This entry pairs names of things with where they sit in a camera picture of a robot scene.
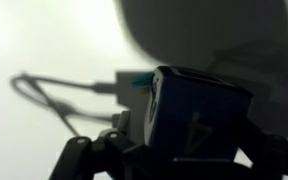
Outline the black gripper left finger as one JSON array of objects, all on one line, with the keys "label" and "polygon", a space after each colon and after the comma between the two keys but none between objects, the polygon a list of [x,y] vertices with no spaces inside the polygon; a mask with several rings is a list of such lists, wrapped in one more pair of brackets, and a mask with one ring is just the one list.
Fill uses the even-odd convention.
[{"label": "black gripper left finger", "polygon": [[86,136],[68,140],[48,180],[93,180],[101,172],[114,180],[155,180],[158,171],[150,149],[128,138],[130,115],[114,115],[116,124],[95,141]]}]

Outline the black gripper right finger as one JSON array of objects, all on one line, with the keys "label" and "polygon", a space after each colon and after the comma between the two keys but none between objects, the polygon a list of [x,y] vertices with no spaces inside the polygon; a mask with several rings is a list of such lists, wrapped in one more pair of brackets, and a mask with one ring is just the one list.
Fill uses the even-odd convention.
[{"label": "black gripper right finger", "polygon": [[264,133],[247,118],[232,121],[232,139],[252,161],[254,178],[282,180],[288,176],[288,140],[280,135]]}]

